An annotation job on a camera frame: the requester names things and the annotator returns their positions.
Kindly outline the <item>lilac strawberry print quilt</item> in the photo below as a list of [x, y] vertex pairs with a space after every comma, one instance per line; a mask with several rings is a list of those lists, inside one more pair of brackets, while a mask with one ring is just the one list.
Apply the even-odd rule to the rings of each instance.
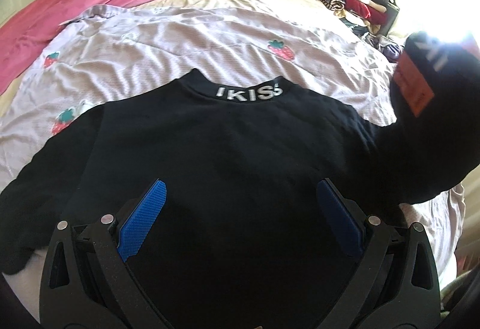
[[1, 184], [86, 110], [166, 85], [192, 68], [247, 87], [283, 76], [374, 124], [395, 119], [393, 66], [331, 16], [313, 26], [239, 8], [97, 6], [67, 22], [3, 98]]

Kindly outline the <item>beige bed sheet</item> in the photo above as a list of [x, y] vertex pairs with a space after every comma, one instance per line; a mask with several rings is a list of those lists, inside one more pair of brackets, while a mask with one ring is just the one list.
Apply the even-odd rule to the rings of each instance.
[[199, 69], [209, 80], [251, 86], [286, 77], [336, 97], [340, 65], [327, 44], [337, 20], [317, 0], [156, 0], [96, 5], [61, 32], [1, 97], [1, 125], [151, 91]]

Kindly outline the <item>black IKISS sweatshirt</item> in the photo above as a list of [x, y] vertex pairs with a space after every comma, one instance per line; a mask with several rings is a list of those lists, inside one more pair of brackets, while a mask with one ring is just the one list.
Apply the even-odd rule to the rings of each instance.
[[[311, 328], [356, 271], [320, 212], [329, 179], [367, 215], [396, 220], [479, 164], [479, 60], [423, 33], [377, 126], [278, 77], [220, 85], [193, 69], [96, 106], [1, 192], [1, 272], [44, 264], [49, 328]], [[118, 231], [148, 188], [167, 200], [136, 256]]]

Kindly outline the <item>white bag of clothes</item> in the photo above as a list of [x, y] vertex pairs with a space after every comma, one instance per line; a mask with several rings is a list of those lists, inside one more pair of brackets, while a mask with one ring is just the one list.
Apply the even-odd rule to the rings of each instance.
[[362, 38], [374, 49], [382, 53], [390, 63], [398, 63], [404, 47], [383, 35], [366, 33]]

